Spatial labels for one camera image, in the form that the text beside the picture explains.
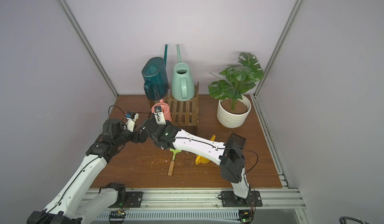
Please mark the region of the pink watering can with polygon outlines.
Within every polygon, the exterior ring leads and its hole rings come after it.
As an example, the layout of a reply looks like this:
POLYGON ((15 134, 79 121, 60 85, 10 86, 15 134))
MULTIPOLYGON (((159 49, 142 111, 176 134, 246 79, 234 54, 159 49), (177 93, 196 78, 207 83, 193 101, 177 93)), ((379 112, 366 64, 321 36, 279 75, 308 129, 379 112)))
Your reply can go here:
POLYGON ((163 99, 159 100, 158 103, 155 103, 152 108, 151 108, 151 112, 152 113, 156 113, 155 111, 155 108, 157 106, 160 106, 162 108, 162 111, 163 111, 163 114, 164 114, 164 117, 165 117, 165 120, 166 121, 170 121, 172 122, 172 115, 171 115, 171 109, 170 109, 170 106, 165 103, 165 101, 163 99))

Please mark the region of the wooden slatted shelf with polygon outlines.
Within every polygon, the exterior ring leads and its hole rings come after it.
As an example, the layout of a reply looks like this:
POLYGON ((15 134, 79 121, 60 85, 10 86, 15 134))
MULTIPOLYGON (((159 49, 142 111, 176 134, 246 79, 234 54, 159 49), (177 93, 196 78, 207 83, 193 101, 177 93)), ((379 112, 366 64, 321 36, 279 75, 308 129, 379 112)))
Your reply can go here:
POLYGON ((199 83, 195 85, 195 94, 188 101, 176 100, 171 92, 171 86, 163 101, 169 105, 172 124, 180 127, 194 128, 199 126, 199 83))

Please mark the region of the dark teal watering can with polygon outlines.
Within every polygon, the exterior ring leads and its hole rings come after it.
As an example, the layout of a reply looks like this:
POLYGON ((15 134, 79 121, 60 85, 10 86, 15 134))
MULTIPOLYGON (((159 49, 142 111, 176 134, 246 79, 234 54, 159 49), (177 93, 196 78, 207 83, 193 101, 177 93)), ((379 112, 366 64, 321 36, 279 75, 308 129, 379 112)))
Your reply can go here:
POLYGON ((164 56, 149 59, 142 69, 144 90, 148 100, 159 101, 168 93, 167 55, 168 45, 165 44, 164 56))

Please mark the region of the light green watering can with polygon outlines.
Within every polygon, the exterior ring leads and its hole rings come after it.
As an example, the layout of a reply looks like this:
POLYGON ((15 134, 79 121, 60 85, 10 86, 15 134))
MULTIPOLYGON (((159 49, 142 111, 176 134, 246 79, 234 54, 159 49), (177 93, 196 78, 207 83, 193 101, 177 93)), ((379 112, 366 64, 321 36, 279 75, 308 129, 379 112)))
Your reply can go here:
POLYGON ((171 92, 178 101, 188 101, 195 95, 195 83, 190 67, 182 62, 180 45, 177 45, 178 63, 173 68, 171 92))

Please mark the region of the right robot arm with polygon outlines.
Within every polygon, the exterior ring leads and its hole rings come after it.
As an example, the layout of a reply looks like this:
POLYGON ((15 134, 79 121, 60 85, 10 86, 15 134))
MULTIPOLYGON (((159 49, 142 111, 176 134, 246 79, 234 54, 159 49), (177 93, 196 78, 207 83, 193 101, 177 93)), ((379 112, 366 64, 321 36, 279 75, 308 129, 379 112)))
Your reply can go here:
POLYGON ((210 141, 171 124, 158 125, 152 119, 145 120, 140 131, 158 148, 186 151, 210 160, 220 167, 221 177, 231 183, 237 197, 246 199, 249 196, 245 155, 234 140, 210 141))

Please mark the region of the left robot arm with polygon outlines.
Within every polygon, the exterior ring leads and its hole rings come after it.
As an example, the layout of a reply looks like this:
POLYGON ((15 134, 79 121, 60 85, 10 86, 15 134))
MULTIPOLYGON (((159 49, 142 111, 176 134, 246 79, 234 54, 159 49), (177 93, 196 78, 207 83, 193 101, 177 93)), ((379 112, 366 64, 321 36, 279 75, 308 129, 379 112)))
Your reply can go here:
POLYGON ((135 121, 126 123, 108 119, 103 131, 90 146, 74 175, 59 194, 42 211, 34 211, 28 224, 89 224, 105 209, 124 209, 132 202, 124 184, 109 183, 101 187, 99 194, 84 206, 80 203, 99 173, 128 142, 144 143, 149 137, 142 127, 135 129, 135 121))

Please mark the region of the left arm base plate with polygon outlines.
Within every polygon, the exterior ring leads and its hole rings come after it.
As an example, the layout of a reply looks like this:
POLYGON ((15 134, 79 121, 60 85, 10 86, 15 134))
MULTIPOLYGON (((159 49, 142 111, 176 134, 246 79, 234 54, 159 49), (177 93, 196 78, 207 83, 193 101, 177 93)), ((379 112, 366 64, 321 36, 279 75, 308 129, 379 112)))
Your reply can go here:
POLYGON ((140 208, 143 192, 120 192, 117 201, 110 208, 140 208))

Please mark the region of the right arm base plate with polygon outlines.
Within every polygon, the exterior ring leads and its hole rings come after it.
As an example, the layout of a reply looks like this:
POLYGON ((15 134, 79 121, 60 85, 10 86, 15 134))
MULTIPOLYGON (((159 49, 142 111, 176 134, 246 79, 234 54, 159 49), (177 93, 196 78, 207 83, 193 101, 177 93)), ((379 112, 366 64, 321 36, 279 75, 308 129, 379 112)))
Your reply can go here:
POLYGON ((251 208, 263 206, 260 192, 255 190, 250 190, 245 199, 236 196, 233 191, 221 191, 218 199, 222 202, 223 207, 251 208))

